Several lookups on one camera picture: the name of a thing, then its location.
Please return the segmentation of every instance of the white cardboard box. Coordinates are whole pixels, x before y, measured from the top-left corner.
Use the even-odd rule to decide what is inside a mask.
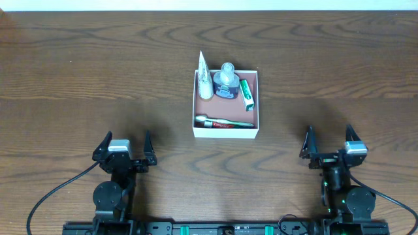
[[[211,70],[212,77],[219,70]],[[233,100],[222,99],[214,95],[210,101],[204,101],[197,92],[198,70],[195,71],[195,85],[193,92],[193,119],[192,127],[195,138],[255,138],[259,132],[259,86],[258,74],[254,70],[236,70],[241,80],[247,80],[251,94],[254,98],[253,111],[246,111],[241,94]],[[221,118],[231,121],[245,121],[254,124],[252,129],[217,129],[200,127],[195,121],[196,115],[207,115],[209,118]]]

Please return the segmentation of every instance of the toothbrush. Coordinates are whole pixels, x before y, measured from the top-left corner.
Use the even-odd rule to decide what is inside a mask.
[[[214,119],[214,118],[209,118],[206,115],[197,115],[195,119],[196,119],[196,121],[199,121],[199,122],[214,121],[214,122],[217,122],[217,123],[237,125],[237,126],[241,126],[241,127],[254,127],[254,125],[251,124],[251,123],[245,123],[245,122],[242,122],[242,121],[229,121],[229,120],[226,120],[226,119]]]

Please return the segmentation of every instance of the wood grain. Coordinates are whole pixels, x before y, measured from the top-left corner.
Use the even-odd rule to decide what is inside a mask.
[[[255,140],[194,139],[193,73],[230,61],[259,71]],[[0,18],[0,234],[24,234],[49,190],[92,164],[111,130],[159,165],[138,177],[138,218],[277,220],[324,213],[319,171],[298,158],[351,123],[370,148],[354,175],[418,210],[418,12],[13,12]],[[34,234],[89,221],[96,168],[49,198]],[[413,217],[378,198],[376,219]]]

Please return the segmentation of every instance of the bottle cap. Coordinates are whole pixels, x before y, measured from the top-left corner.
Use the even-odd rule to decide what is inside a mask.
[[[212,128],[212,122],[211,121],[205,121],[203,126],[206,127],[206,128]]]
[[[220,78],[224,84],[229,84],[234,80],[234,69],[232,63],[226,62],[222,65]]]

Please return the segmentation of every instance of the clear bottle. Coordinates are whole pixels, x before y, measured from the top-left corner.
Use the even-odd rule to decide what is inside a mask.
[[[240,78],[234,73],[234,65],[226,62],[214,76],[214,93],[224,99],[235,99],[240,89]]]

